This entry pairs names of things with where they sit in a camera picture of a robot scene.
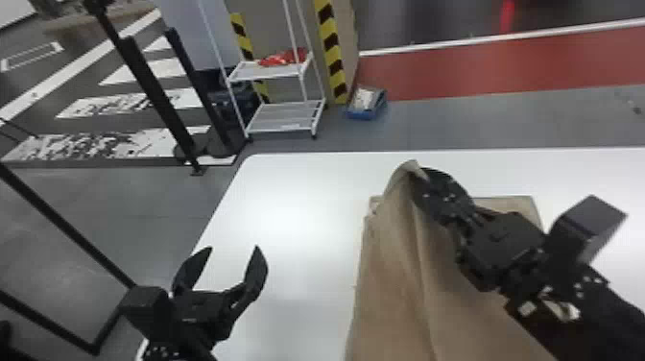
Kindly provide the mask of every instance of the red object on shelf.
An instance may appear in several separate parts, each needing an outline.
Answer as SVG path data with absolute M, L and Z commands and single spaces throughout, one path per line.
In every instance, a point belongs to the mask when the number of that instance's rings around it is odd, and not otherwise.
M 298 58 L 299 62 L 304 62 L 307 59 L 307 49 L 298 48 Z M 294 56 L 293 50 L 287 50 L 285 52 L 268 56 L 260 60 L 258 63 L 262 66 L 280 66 L 293 64 L 296 62 L 296 57 Z

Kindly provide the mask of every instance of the black stand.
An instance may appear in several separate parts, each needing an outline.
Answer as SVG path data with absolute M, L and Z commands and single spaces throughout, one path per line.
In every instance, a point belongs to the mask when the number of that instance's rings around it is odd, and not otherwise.
M 74 226 L 62 218 L 55 209 L 40 198 L 37 193 L 29 187 L 29 185 L 25 184 L 25 182 L 23 182 L 3 163 L 0 163 L 0 179 L 18 193 L 25 201 L 37 209 L 38 212 L 54 224 L 54 226 L 60 229 L 60 231 L 63 232 L 72 242 L 83 249 L 87 255 L 103 266 L 108 273 L 118 279 L 121 284 L 128 289 L 131 289 L 136 285 L 132 279 L 130 279 L 120 268 L 96 249 L 77 229 L 74 228 Z M 0 303 L 25 317 L 29 321 L 49 330 L 61 339 L 93 355 L 99 354 L 101 345 L 104 343 L 119 318 L 118 310 L 115 308 L 114 312 L 112 312 L 109 319 L 107 319 L 106 323 L 99 331 L 99 334 L 90 343 L 2 290 L 0 290 Z
M 121 58 L 123 58 L 139 85 L 141 85 L 143 91 L 148 96 L 148 99 L 155 107 L 159 117 L 166 124 L 166 127 L 168 127 L 168 130 L 175 140 L 177 140 L 177 147 L 173 151 L 175 158 L 182 163 L 186 160 L 190 162 L 190 165 L 193 167 L 192 176 L 203 175 L 206 168 L 200 165 L 197 157 L 205 153 L 207 136 L 205 134 L 203 136 L 191 136 L 183 123 L 181 123 L 179 114 L 170 103 L 170 100 L 168 100 L 166 92 L 161 87 L 159 80 L 153 74 L 150 66 L 148 66 L 134 38 L 128 36 L 122 39 L 116 32 L 116 29 L 114 29 L 114 25 L 109 21 L 106 15 L 106 1 L 84 0 L 84 6 L 99 21 L 107 37 L 112 41 Z
M 11 127 L 11 128 L 17 129 L 17 130 L 19 130 L 19 131 L 21 131 L 21 132 L 24 132 L 25 134 L 31 135 L 31 136 L 32 136 L 32 137 L 34 137 L 34 138 L 38 138 L 38 134 L 36 134 L 36 133 L 34 133 L 34 132 L 31 132 L 31 131 L 28 131 L 28 130 L 26 130 L 26 129 L 24 129 L 24 128 L 20 127 L 19 125 L 17 125 L 17 124 L 14 124 L 14 123 L 10 122 L 9 120 L 7 120 L 7 119 L 5 119 L 5 118 L 0 118 L 0 122 L 2 122 L 2 124 L 0 124 L 0 126 L 8 126 L 8 127 Z M 6 138 L 8 138 L 8 139 L 12 140 L 13 142 L 15 142 L 15 144 L 19 144 L 19 143 L 20 143 L 20 140 L 19 140 L 18 138 L 14 137 L 14 136 L 12 136 L 12 135 L 9 135 L 9 134 L 7 134 L 7 133 L 5 133 L 5 132 L 0 132 L 0 135 L 2 135 L 2 136 L 4 136 L 4 137 L 6 137 Z
M 14 349 L 9 345 L 12 339 L 12 326 L 7 321 L 0 321 L 0 360 L 36 361 L 32 356 Z
M 203 83 L 203 78 L 195 70 L 193 62 L 188 57 L 186 49 L 181 43 L 181 38 L 179 33 L 175 28 L 170 28 L 164 32 L 168 42 L 173 47 L 179 62 L 183 70 L 186 72 L 190 83 L 195 88 L 197 95 L 202 101 L 203 108 L 210 118 L 212 127 L 208 130 L 210 135 L 210 142 L 206 147 L 206 151 L 213 157 L 229 157 L 239 154 L 244 146 L 246 145 L 246 139 L 242 130 L 235 130 L 228 132 L 226 126 L 224 125 L 224 119 L 222 118 L 222 113 L 213 107 L 213 104 L 208 99 L 208 94 L 206 91 L 206 85 Z

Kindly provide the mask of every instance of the black metal pole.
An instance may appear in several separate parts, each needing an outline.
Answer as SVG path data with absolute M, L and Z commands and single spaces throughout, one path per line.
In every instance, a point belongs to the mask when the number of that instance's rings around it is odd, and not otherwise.
M 93 346 L 96 348 L 97 353 L 101 350 L 101 345 L 109 336 L 109 333 L 112 331 L 112 329 L 116 326 L 116 323 L 119 321 L 120 317 L 121 317 L 121 311 L 119 310 L 119 306 L 117 305 L 112 311 L 112 313 L 109 315 L 109 318 L 107 319 L 107 321 L 103 324 L 103 326 L 99 330 L 99 333 L 97 333 L 96 337 L 94 338 Z
M 36 361 L 27 353 L 10 346 L 13 328 L 9 321 L 0 321 L 0 360 Z
M 101 253 L 94 247 L 74 226 L 67 222 L 62 216 L 56 212 L 50 205 L 48 205 L 37 193 L 24 181 L 22 181 L 14 172 L 12 172 L 5 164 L 0 162 L 0 179 L 13 188 L 25 201 L 32 205 L 40 212 L 45 218 L 54 224 L 60 231 L 62 231 L 69 239 L 72 240 L 77 246 L 85 251 L 92 259 L 99 263 L 106 271 L 110 272 L 116 279 L 118 279 L 124 286 L 129 289 L 134 287 L 136 283 L 128 277 L 120 268 L 112 263 L 109 258 Z
M 190 136 L 190 133 L 188 133 L 188 130 L 181 123 L 179 114 L 177 114 L 173 105 L 170 104 L 166 92 L 163 91 L 159 80 L 153 74 L 150 66 L 148 66 L 136 41 L 133 37 L 128 36 L 121 39 L 120 42 L 124 50 L 124 59 L 130 67 L 132 74 L 139 84 L 141 84 L 141 87 L 148 95 L 148 99 L 161 116 L 161 119 L 168 126 L 168 130 L 173 134 L 183 152 L 187 157 L 194 158 L 193 148 L 195 148 L 195 142 Z
M 2 135 L 2 136 L 4 136 L 4 137 L 6 137 L 6 138 L 7 138 L 7 139 L 9 139 L 9 140 L 12 140 L 15 144 L 20 143 L 20 140 L 18 140 L 18 138 L 15 138 L 15 137 L 13 137 L 13 136 L 11 136 L 11 135 L 8 135 L 8 134 L 7 134 L 7 133 L 5 133 L 5 132 L 0 131 L 0 135 Z
M 179 114 L 168 100 L 168 96 L 161 87 L 159 80 L 153 74 L 143 54 L 141 54 L 136 41 L 132 36 L 123 39 L 119 36 L 108 18 L 107 8 L 104 3 L 105 1 L 102 2 L 102 0 L 84 0 L 85 8 L 99 21 L 107 37 L 112 41 L 117 52 L 143 88 L 159 117 L 175 140 L 177 140 L 180 152 L 176 149 L 174 151 L 175 157 L 180 160 L 187 159 L 193 167 L 193 175 L 202 175 L 205 172 L 205 168 L 197 161 L 197 156 L 205 150 L 206 144 L 196 144 L 193 140 L 186 127 L 181 123 Z
M 16 299 L 12 295 L 6 293 L 3 290 L 0 290 L 0 303 L 7 306 L 12 311 L 22 315 L 27 320 L 41 325 L 43 328 L 49 330 L 55 335 L 59 336 L 61 339 L 69 342 L 70 344 L 78 347 L 79 349 L 84 350 L 87 353 L 98 354 L 96 347 L 76 334 L 70 332 L 67 328 L 55 323 L 47 316 L 41 314 L 40 312 L 34 310 L 32 307 Z
M 2 121 L 2 123 L 3 123 L 4 125 L 6 125 L 6 126 L 12 127 L 12 128 L 14 128 L 14 129 L 18 129 L 19 131 L 24 132 L 25 134 L 31 135 L 31 136 L 33 136 L 34 138 L 38 138 L 38 134 L 36 134 L 36 133 L 34 133 L 34 132 L 31 132 L 31 131 L 28 131 L 28 130 L 26 130 L 25 128 L 20 127 L 19 125 L 14 124 L 14 123 L 10 122 L 9 120 L 6 120 L 5 118 L 0 118 L 0 121 Z

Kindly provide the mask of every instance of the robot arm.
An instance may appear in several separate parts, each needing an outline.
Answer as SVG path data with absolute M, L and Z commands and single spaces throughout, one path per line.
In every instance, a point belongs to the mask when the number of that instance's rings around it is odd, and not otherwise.
M 479 291 L 499 292 L 505 309 L 560 360 L 645 359 L 645 316 L 589 264 L 625 214 L 589 196 L 549 233 L 519 213 L 474 204 L 445 173 L 425 169 L 413 199 L 451 230 L 456 262 Z
M 216 361 L 211 350 L 228 339 L 235 322 L 260 296 L 269 268 L 255 247 L 244 279 L 221 291 L 194 291 L 211 254 L 205 248 L 179 268 L 172 296 L 160 287 L 135 286 L 120 311 L 148 339 L 143 361 Z

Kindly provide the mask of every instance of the floor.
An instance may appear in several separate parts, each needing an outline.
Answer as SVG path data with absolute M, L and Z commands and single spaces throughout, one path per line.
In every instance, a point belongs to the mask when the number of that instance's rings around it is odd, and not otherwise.
M 578 4 L 579 8 L 584 2 L 570 1 L 569 4 Z M 455 3 L 464 5 L 464 1 Z M 415 4 L 415 1 L 405 2 L 401 9 L 411 9 Z M 492 13 L 484 5 L 478 6 L 481 9 L 472 13 Z M 634 5 L 631 15 L 637 15 L 638 6 Z M 374 6 L 373 10 L 381 13 L 382 7 L 385 5 Z M 365 25 L 360 5 L 356 8 L 359 26 L 364 31 L 363 27 L 370 25 Z M 594 9 L 590 7 L 584 13 L 599 13 Z M 400 20 L 397 24 L 407 23 L 402 21 L 404 14 L 391 16 L 397 17 Z M 125 20 L 117 27 L 123 29 L 129 21 L 134 19 Z M 404 30 L 403 25 L 384 24 L 388 26 L 382 28 L 392 33 L 419 33 L 414 29 Z M 0 58 L 14 54 L 16 49 L 52 41 L 47 36 L 25 35 L 25 32 L 39 34 L 33 31 L 36 25 L 25 22 L 3 33 L 2 44 L 11 44 L 14 48 L 0 44 Z M 135 36 L 142 48 L 158 39 L 162 26 L 157 21 Z M 374 28 L 365 32 L 361 35 L 363 45 L 370 38 L 387 38 Z M 0 108 L 104 39 L 97 29 L 71 34 L 69 42 L 61 42 L 66 49 L 72 49 L 61 55 L 68 58 L 52 57 L 16 72 L 0 74 Z M 420 38 L 402 39 L 399 37 L 395 45 L 421 41 Z M 146 53 L 148 60 L 168 56 L 167 50 Z M 140 91 L 135 84 L 99 85 L 121 64 L 114 52 L 107 54 L 13 121 L 40 133 L 122 131 L 158 125 L 151 109 L 78 119 L 56 118 L 79 98 Z M 633 74 L 633 77 L 638 79 L 639 75 Z M 166 89 L 186 86 L 181 78 L 163 79 L 162 84 Z M 645 107 L 645 85 L 627 82 L 576 87 L 532 89 L 539 91 L 531 92 L 456 92 L 448 98 L 441 94 L 424 96 L 426 99 L 394 97 L 406 100 L 391 101 L 370 122 L 345 119 L 340 108 L 331 108 L 323 116 L 318 140 L 298 133 L 256 137 L 233 166 L 211 167 L 201 178 L 189 177 L 188 168 L 177 166 L 34 168 L 15 169 L 15 172 L 136 282 L 167 287 L 181 261 L 190 254 L 240 164 L 253 154 L 645 145 L 645 115 L 641 111 Z M 181 116 L 189 124 L 206 121 L 200 109 L 183 109 Z M 0 139 L 0 154 L 11 147 Z M 91 337 L 118 302 L 123 288 L 4 184 L 0 185 L 0 204 L 0 286 L 83 336 Z M 15 346 L 41 360 L 131 360 L 141 340 L 138 332 L 122 321 L 107 339 L 101 355 L 94 358 L 7 310 L 0 309 L 1 318 L 19 325 Z

